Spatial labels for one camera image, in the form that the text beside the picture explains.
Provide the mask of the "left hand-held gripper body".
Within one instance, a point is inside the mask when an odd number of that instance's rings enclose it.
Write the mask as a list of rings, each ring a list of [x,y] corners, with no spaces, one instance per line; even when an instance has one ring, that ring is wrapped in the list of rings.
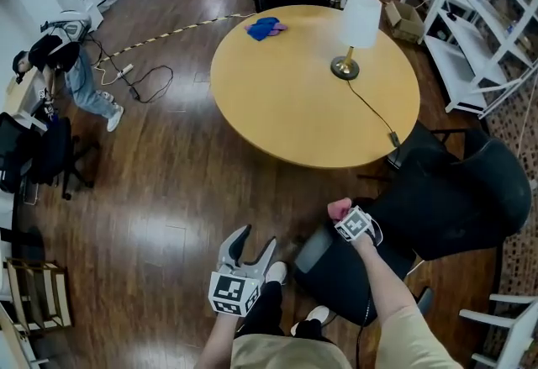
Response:
[[[223,264],[211,273],[208,300],[214,312],[245,317],[254,307],[264,276]]]

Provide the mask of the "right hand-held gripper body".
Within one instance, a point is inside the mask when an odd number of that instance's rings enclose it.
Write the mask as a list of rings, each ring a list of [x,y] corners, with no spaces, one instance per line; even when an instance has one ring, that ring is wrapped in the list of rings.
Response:
[[[338,223],[335,230],[347,242],[357,240],[361,235],[370,236],[374,245],[380,245],[383,241],[383,233],[378,222],[359,206],[355,206]]]

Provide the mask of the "pink cloth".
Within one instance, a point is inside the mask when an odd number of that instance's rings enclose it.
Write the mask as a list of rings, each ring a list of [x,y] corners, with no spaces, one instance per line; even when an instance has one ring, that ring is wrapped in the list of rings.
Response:
[[[328,215],[334,223],[340,222],[351,210],[352,201],[343,198],[327,205]]]

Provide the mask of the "person's right forearm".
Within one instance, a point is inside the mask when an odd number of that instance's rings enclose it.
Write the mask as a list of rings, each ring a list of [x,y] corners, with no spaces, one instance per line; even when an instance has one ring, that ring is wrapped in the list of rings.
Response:
[[[401,310],[418,310],[409,288],[378,254],[369,235],[363,234],[351,244],[366,268],[373,302],[382,324]]]

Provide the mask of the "person's left forearm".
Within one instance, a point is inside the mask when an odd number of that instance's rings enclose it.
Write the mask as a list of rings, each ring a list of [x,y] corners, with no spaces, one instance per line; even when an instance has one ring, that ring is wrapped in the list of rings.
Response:
[[[233,341],[240,318],[218,314],[195,369],[230,369]]]

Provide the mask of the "blue cloth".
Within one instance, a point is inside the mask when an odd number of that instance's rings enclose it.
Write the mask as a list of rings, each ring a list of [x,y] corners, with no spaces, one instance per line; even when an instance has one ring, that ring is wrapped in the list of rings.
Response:
[[[245,26],[246,33],[257,41],[279,35],[285,30],[287,30],[287,25],[274,17],[259,18],[254,24]]]

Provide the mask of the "person's left white shoe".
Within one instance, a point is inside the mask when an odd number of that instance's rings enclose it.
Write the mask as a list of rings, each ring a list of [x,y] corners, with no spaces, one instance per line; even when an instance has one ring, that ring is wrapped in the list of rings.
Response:
[[[274,262],[266,272],[266,283],[277,282],[284,285],[287,278],[287,264],[283,261]]]

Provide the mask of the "person's white shoe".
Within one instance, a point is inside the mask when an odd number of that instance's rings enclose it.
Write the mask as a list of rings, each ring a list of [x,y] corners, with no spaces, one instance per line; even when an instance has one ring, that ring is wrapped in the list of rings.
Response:
[[[320,338],[322,337],[322,328],[330,317],[330,310],[323,305],[312,309],[307,317],[297,322],[291,328],[291,335],[298,338]]]
[[[287,264],[283,261],[274,262],[266,272],[266,283],[277,282],[284,285],[287,278]]]

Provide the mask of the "person's black trousers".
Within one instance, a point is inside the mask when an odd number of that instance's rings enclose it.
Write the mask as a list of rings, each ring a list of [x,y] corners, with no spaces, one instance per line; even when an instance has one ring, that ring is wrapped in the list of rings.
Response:
[[[273,335],[284,336],[280,328],[282,318],[282,285],[277,282],[266,283],[262,288],[261,296],[257,299],[252,310],[245,317],[243,324],[235,333],[235,338],[243,335]],[[324,337],[308,338],[308,340],[318,340],[330,343]]]

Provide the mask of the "person's right white shoe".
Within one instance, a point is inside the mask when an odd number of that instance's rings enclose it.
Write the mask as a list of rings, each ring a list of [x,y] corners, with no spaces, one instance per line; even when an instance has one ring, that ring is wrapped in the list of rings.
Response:
[[[291,328],[291,335],[298,338],[320,338],[322,337],[322,328],[330,317],[330,310],[323,305],[312,309],[307,317],[297,322]]]

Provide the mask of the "person's beige shirt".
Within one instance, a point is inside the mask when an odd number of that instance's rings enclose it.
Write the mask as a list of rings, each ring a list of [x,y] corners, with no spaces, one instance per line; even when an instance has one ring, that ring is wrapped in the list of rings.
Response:
[[[291,336],[244,335],[234,340],[230,369],[353,369],[334,344]],[[381,325],[375,369],[462,369],[416,308]]]

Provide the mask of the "round wooden table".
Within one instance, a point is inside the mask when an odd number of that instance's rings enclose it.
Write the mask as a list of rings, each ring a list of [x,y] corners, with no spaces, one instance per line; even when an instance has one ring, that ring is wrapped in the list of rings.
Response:
[[[285,29],[254,40],[245,23],[220,42],[210,88],[228,123],[267,154],[300,166],[339,169],[390,154],[390,134],[405,140],[420,106],[414,69],[400,47],[379,33],[356,50],[358,77],[336,77],[330,62],[346,47],[337,31],[341,11],[316,6],[274,8]]]

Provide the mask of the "white metal shelf unit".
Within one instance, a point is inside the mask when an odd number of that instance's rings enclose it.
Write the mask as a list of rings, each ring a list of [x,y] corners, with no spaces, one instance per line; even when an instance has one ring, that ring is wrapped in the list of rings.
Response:
[[[483,119],[538,72],[538,0],[422,4],[419,42],[440,73],[447,112]]]

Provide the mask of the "white-shade brass table lamp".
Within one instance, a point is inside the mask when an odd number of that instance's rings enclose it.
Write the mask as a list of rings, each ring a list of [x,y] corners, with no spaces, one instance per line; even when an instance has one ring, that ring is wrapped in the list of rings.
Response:
[[[346,1],[337,34],[347,52],[331,61],[330,69],[335,76],[345,81],[358,77],[360,67],[353,53],[355,49],[371,49],[376,44],[381,11],[380,0]]]

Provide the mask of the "cardboard box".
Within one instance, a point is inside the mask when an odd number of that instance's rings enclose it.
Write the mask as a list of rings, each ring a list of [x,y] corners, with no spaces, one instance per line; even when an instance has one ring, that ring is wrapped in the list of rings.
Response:
[[[386,20],[395,39],[418,43],[424,34],[424,23],[415,7],[390,1],[384,7]]]

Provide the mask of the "light wooden desk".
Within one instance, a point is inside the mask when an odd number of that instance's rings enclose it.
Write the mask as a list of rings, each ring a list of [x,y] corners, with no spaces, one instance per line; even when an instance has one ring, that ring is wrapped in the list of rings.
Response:
[[[27,72],[20,83],[13,77],[6,89],[3,111],[26,128],[35,126],[46,131],[45,123],[33,116],[34,109],[40,102],[39,91],[43,87],[43,77],[35,68]]]

